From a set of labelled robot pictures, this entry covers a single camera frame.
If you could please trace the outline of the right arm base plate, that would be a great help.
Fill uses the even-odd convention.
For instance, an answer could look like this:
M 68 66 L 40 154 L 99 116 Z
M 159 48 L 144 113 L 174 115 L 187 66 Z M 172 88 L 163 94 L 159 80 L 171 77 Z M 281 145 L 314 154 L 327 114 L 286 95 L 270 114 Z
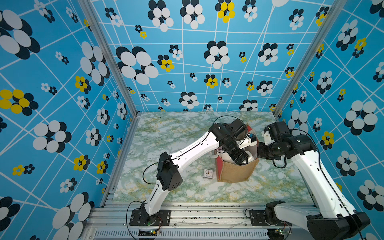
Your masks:
M 266 213 L 265 210 L 249 210 L 248 218 L 253 227 L 290 227 L 292 224 L 278 220 L 274 214 Z

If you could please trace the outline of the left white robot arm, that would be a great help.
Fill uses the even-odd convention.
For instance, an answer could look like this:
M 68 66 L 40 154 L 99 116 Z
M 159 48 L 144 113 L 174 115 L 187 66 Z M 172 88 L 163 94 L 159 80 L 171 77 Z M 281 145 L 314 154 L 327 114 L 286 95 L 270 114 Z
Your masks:
M 157 217 L 168 193 L 183 182 L 181 173 L 208 152 L 219 149 L 221 153 L 228 154 L 236 165 L 249 163 L 250 157 L 244 147 L 241 147 L 241 144 L 248 140 L 250 138 L 247 125 L 235 118 L 230 124 L 214 122 L 202 137 L 178 152 L 162 153 L 157 162 L 157 181 L 152 184 L 154 189 L 140 206 L 141 222 L 147 224 Z

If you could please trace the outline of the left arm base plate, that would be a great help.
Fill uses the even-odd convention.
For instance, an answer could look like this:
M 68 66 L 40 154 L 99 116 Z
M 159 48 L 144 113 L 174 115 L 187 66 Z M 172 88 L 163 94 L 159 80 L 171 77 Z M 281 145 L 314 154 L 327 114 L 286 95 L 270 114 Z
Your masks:
M 135 209 L 129 217 L 130 226 L 169 226 L 171 220 L 170 210 L 160 210 L 154 215 L 149 215 L 145 209 Z

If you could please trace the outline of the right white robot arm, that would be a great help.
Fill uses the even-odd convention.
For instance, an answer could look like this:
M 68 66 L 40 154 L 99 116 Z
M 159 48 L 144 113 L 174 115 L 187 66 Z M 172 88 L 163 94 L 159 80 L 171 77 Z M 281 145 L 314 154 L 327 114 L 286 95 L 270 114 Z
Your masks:
M 315 240 L 345 240 L 360 234 L 371 223 L 366 213 L 356 211 L 343 196 L 323 166 L 317 145 L 305 131 L 294 136 L 285 122 L 276 122 L 264 128 L 263 137 L 258 156 L 292 160 L 318 208 L 317 212 L 306 212 L 284 201 L 274 201 L 266 205 L 268 224 L 291 223 L 308 231 Z

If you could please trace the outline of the small clear square clock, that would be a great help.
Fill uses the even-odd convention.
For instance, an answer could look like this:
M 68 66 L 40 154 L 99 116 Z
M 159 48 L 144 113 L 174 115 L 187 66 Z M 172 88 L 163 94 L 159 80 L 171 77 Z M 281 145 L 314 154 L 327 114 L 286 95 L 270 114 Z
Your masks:
M 213 177 L 214 177 L 214 170 L 213 169 L 204 169 L 203 178 L 213 179 Z

